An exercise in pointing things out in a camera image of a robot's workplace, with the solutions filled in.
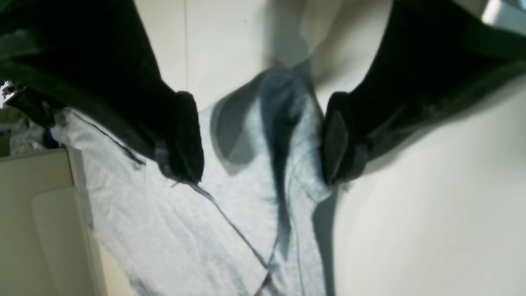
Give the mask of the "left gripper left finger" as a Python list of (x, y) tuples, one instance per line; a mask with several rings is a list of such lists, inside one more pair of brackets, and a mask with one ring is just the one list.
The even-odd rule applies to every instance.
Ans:
[(193, 96), (161, 78), (132, 0), (2, 0), (1, 106), (45, 129), (66, 107), (185, 184), (204, 155)]

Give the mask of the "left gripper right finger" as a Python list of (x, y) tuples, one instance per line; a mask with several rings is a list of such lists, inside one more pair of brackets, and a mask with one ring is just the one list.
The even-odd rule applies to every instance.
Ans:
[(334, 92), (323, 126), (327, 184), (525, 73), (524, 0), (396, 0), (363, 80)]

